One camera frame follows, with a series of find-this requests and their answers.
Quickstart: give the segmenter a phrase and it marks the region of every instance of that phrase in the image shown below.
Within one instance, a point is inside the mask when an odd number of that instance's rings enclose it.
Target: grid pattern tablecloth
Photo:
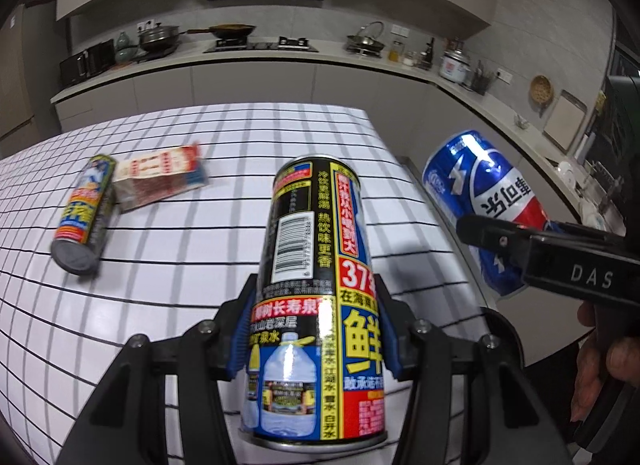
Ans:
[[[93,279],[49,257],[49,244],[78,172],[99,152],[134,154],[197,141],[209,185],[116,217]],[[257,271],[271,183],[287,159],[337,156],[362,181],[374,271],[418,316],[449,334],[484,333],[468,283],[411,177],[362,111],[301,104],[229,104],[152,112],[57,136],[0,162],[0,411],[39,463],[55,461],[94,385],[134,333],[151,340],[211,318]],[[408,384],[385,371],[388,441],[367,451],[388,464]],[[239,463],[356,463],[265,450],[239,440],[244,377],[220,384]],[[462,381],[454,380],[449,458],[460,447]],[[170,462],[182,463],[177,384],[166,385]]]

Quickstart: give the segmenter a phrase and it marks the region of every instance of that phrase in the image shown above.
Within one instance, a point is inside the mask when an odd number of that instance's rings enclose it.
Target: can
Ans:
[[[98,268],[115,204],[111,180],[116,163],[97,154],[80,173],[51,242],[51,257],[63,270],[88,275]]]
[[[427,161],[422,184],[455,227],[466,214],[479,214],[543,230],[545,211],[509,160],[478,131],[453,137]],[[523,288],[522,271],[486,250],[471,247],[482,278],[504,297]]]
[[[344,162],[305,156],[276,174],[241,413],[252,443],[327,453],[386,440],[365,225],[360,182]]]

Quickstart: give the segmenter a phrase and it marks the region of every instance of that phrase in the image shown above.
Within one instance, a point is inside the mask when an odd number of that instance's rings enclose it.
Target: microwave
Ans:
[[[104,73],[114,66],[115,48],[113,40],[108,40],[87,48],[87,50],[71,55],[60,63],[60,78],[65,88],[83,80]]]

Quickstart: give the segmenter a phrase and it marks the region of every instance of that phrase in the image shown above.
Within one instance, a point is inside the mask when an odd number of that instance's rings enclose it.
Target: electric outlet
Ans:
[[[511,75],[511,73],[509,73],[508,71],[505,71],[504,68],[498,68],[498,71],[496,72],[496,74],[498,76],[498,79],[503,80],[507,84],[511,84],[513,75]]]
[[[399,35],[400,37],[409,37],[409,29],[408,28],[402,28],[401,26],[398,26],[397,24],[391,25],[391,33],[394,34],[394,35]]]

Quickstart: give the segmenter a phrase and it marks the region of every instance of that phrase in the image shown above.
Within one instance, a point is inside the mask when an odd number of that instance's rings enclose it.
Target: number 37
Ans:
[[[348,288],[367,291],[368,281],[370,291],[376,289],[376,285],[373,282],[373,273],[371,273],[367,267],[363,267],[363,265],[356,264],[349,260],[343,261],[342,267],[347,271],[347,275],[342,276],[343,285]]]

